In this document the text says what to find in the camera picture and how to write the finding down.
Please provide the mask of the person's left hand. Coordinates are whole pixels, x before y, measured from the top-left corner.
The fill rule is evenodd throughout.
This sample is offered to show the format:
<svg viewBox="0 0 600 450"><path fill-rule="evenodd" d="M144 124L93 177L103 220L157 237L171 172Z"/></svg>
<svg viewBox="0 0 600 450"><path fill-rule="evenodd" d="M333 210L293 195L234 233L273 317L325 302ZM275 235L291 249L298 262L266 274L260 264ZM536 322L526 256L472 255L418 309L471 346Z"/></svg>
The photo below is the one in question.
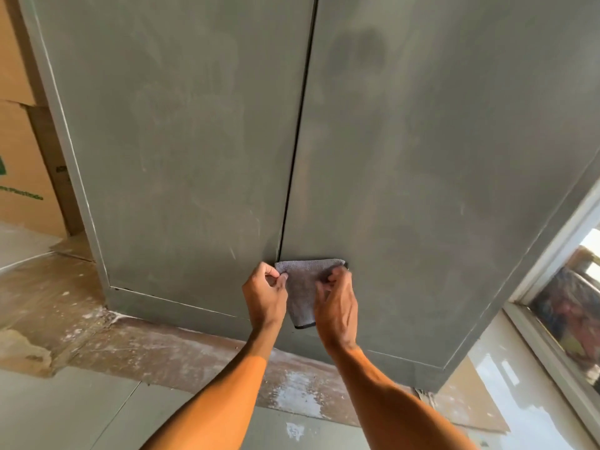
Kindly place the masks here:
<svg viewBox="0 0 600 450"><path fill-rule="evenodd" d="M281 328L287 311L288 292L274 289L275 280L280 274L287 273L279 273L274 266L260 262L242 286L254 331L279 331Z"/></svg>

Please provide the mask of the person's right hand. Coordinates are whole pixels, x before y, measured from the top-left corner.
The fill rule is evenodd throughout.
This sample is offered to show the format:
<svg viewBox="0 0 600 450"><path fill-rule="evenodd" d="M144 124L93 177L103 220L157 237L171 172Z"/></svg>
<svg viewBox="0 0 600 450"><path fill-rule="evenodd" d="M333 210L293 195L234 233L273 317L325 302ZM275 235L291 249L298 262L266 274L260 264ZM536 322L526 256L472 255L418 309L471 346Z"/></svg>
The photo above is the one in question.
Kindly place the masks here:
<svg viewBox="0 0 600 450"><path fill-rule="evenodd" d="M319 337L332 358L357 348L358 302L353 291L352 274L338 266L328 276L325 303L314 302L314 318Z"/></svg>

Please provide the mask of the grey microfibre cloth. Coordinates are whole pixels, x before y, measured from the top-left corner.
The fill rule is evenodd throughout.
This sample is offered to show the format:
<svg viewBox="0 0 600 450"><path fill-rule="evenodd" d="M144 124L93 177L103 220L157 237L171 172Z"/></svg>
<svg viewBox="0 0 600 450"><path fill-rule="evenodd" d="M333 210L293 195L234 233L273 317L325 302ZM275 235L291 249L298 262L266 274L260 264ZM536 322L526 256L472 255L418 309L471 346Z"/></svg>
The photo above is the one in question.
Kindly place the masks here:
<svg viewBox="0 0 600 450"><path fill-rule="evenodd" d="M316 283L325 283L332 270L348 263L338 258L317 260L289 260L275 263L279 273L288 275L287 313L295 329L302 330L316 325L314 300Z"/></svg>

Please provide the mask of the person's left forearm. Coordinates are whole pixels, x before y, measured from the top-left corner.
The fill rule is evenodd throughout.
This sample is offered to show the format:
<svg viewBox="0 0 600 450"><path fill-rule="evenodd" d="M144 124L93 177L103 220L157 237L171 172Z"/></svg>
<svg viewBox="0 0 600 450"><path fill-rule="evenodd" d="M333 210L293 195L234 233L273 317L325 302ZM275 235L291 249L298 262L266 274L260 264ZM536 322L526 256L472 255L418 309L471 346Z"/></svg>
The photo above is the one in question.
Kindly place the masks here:
<svg viewBox="0 0 600 450"><path fill-rule="evenodd" d="M242 350L140 450L239 450L281 322L256 326Z"/></svg>

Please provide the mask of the person's right forearm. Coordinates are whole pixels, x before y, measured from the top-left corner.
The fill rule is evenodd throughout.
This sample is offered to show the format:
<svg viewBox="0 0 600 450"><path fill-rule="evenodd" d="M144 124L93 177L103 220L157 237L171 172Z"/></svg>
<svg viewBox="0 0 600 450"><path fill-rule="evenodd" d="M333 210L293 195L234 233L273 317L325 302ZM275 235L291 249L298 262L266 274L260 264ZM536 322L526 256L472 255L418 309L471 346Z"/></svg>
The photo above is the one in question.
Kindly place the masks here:
<svg viewBox="0 0 600 450"><path fill-rule="evenodd" d="M328 344L370 450L478 450L439 412L383 374L357 345Z"/></svg>

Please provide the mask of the brown cardboard floor sheet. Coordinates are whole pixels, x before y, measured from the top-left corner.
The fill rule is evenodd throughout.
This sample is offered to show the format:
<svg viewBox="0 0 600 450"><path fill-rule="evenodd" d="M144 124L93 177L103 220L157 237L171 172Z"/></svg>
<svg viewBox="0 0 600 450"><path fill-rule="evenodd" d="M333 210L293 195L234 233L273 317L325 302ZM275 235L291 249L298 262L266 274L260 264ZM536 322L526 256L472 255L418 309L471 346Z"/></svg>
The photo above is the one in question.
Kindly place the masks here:
<svg viewBox="0 0 600 450"><path fill-rule="evenodd" d="M195 393L242 342L122 317L104 305L86 235L58 238L0 225L0 369L50 378L71 366ZM509 426L467 357L441 393L409 394L453 424ZM257 406L358 426L333 366L274 350Z"/></svg>

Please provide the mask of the grey cabinet door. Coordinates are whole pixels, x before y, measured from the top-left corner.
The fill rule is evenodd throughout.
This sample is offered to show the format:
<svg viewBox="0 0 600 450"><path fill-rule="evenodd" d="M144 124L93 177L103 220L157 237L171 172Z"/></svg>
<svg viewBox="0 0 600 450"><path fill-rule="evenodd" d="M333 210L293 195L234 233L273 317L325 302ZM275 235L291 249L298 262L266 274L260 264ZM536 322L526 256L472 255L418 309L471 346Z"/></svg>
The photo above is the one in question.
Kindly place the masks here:
<svg viewBox="0 0 600 450"><path fill-rule="evenodd" d="M318 0L281 259L445 368L600 149L600 0Z"/></svg>
<svg viewBox="0 0 600 450"><path fill-rule="evenodd" d="M24 0L110 287L245 318L277 254L314 0Z"/></svg>

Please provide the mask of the grey metal cabinet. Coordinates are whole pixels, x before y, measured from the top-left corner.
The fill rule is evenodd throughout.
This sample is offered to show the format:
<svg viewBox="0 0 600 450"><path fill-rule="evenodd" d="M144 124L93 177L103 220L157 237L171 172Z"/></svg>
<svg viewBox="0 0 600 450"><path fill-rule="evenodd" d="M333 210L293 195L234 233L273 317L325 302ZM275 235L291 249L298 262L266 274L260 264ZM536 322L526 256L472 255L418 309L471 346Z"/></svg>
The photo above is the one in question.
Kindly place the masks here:
<svg viewBox="0 0 600 450"><path fill-rule="evenodd" d="M244 339L340 258L436 392L600 177L600 0L19 0L110 310Z"/></svg>

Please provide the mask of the cardboard box with green print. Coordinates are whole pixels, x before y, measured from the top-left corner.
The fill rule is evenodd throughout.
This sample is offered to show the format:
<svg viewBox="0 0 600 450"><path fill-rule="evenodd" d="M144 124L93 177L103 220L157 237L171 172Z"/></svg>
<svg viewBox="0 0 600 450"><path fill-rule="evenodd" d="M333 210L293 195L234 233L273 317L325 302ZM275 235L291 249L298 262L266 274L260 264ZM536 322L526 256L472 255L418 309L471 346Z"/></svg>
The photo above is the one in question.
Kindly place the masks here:
<svg viewBox="0 0 600 450"><path fill-rule="evenodd" d="M46 107L0 102L0 221L59 238L85 231Z"/></svg>

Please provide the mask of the plain brown cardboard box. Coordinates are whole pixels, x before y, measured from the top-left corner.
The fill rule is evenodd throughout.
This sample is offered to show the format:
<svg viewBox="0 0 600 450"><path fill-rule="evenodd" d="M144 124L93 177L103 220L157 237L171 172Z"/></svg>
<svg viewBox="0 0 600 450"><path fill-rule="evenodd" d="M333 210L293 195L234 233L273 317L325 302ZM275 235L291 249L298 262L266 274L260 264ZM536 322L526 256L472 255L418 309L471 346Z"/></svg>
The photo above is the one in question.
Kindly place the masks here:
<svg viewBox="0 0 600 450"><path fill-rule="evenodd" d="M48 106L19 0L0 0L0 100Z"/></svg>

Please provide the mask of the white window frame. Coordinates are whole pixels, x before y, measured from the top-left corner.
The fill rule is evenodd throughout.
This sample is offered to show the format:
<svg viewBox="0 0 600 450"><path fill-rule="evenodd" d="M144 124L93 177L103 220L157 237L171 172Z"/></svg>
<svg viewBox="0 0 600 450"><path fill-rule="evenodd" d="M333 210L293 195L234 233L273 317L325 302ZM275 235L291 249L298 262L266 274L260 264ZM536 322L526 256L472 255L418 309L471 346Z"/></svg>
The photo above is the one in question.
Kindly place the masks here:
<svg viewBox="0 0 600 450"><path fill-rule="evenodd" d="M600 178L504 311L600 448Z"/></svg>

